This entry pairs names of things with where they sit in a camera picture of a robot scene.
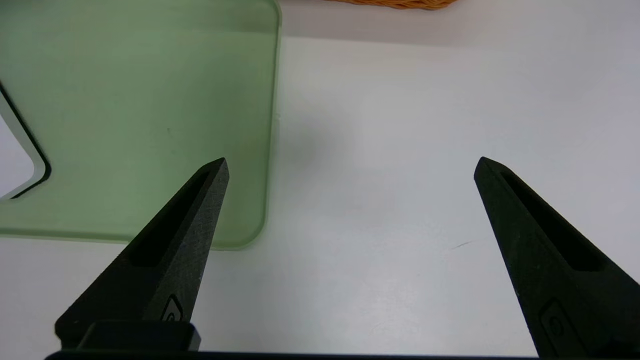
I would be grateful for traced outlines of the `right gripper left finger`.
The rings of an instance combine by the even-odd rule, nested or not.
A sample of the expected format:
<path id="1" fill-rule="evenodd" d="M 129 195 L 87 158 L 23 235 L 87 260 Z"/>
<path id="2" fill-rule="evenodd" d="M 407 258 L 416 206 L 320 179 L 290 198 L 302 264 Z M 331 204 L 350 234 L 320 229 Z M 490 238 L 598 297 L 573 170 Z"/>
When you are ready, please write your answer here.
<path id="1" fill-rule="evenodd" d="M 57 319 L 62 350 L 100 322 L 190 322 L 229 178 L 225 158 L 190 177 Z"/>

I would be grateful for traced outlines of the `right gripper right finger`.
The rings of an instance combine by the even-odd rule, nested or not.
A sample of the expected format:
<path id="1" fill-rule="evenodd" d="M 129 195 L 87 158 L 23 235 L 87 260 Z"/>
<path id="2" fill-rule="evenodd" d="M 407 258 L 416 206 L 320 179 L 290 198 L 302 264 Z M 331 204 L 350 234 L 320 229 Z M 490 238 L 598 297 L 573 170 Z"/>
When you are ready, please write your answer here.
<path id="1" fill-rule="evenodd" d="M 538 356 L 637 360 L 639 284 L 507 166 L 474 182 Z"/>

